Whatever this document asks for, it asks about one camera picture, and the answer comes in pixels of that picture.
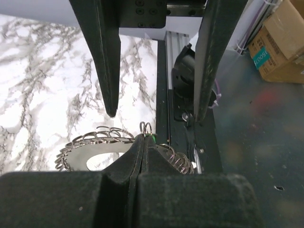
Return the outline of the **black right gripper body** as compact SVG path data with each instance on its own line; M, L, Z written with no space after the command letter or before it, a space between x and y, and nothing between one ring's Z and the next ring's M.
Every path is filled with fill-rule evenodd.
M206 0L117 0L119 27L161 29L167 17L202 17Z

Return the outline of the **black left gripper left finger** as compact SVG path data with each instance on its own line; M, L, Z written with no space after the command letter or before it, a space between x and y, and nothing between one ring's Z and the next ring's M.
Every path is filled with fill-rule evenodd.
M130 228L144 136L103 171L10 172L0 178L3 228Z

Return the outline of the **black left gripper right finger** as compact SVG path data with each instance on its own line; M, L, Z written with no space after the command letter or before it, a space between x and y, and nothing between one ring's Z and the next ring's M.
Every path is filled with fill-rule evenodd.
M144 140L135 228L263 228L252 185L238 174L183 175Z

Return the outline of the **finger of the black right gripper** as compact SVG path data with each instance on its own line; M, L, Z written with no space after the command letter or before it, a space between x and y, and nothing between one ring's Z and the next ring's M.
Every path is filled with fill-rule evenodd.
M119 24L111 0L71 0L95 64L106 113L115 117L119 100Z
M246 0L208 0L195 47L194 116L203 121L217 69L247 4Z

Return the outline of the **metal disc keyring organizer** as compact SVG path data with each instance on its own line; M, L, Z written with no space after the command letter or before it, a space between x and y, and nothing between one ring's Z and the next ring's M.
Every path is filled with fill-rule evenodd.
M140 122L140 133L155 134L150 123ZM96 131L74 138L60 150L55 160L58 171L101 171L118 160L132 146L135 137L127 130L98 126ZM183 153L168 144L156 144L159 154L182 174L193 174L195 167Z

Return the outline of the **green key tag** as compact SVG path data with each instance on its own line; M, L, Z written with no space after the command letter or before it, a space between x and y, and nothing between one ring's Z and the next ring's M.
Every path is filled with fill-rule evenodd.
M153 142L156 144L156 134L146 134L145 137L151 137L153 139Z

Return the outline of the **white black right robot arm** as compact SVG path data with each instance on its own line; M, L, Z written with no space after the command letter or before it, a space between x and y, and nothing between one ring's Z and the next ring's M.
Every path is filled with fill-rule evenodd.
M92 54L106 113L116 115L120 28L161 29L166 18L201 17L194 62L179 58L174 71L191 86L194 116L203 122L219 63L245 8L244 0L72 0L70 5Z

